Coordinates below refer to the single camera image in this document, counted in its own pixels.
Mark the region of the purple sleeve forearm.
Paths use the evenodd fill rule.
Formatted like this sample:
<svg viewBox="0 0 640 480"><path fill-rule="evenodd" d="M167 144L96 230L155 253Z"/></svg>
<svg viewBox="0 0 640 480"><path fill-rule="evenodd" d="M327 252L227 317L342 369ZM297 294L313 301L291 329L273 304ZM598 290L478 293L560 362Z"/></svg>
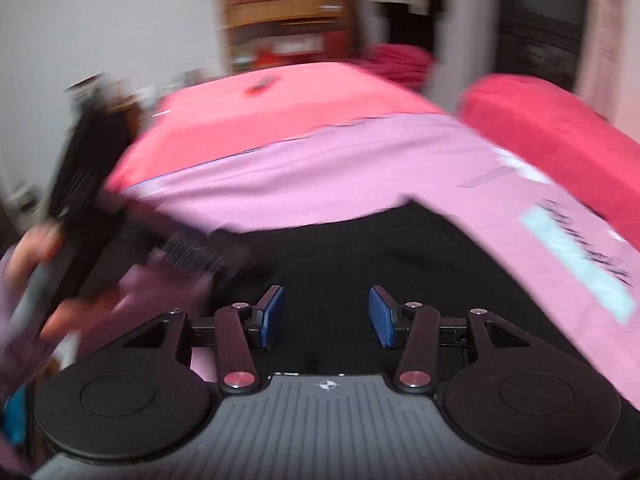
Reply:
<svg viewBox="0 0 640 480"><path fill-rule="evenodd" d="M150 318L180 308L195 313L204 306L210 291L205 278L185 278L153 262L135 266L120 281L122 300L111 312L96 316L82 331L79 351L91 352L122 336ZM8 323L18 297L1 278L1 401L6 402L49 362L58 342L38 337L22 339L12 334Z"/></svg>

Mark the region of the person's left hand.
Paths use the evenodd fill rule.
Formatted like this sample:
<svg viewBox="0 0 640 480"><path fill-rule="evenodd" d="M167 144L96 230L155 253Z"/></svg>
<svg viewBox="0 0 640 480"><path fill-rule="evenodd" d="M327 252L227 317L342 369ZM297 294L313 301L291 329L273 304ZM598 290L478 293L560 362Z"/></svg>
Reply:
<svg viewBox="0 0 640 480"><path fill-rule="evenodd" d="M46 221L29 229L6 260L2 278L11 299L20 299L28 279L40 263L51 260L63 245L61 228ZM59 342L69 332L88 330L120 301L118 285L107 287L90 299L68 298L54 310L39 336L47 342Z"/></svg>

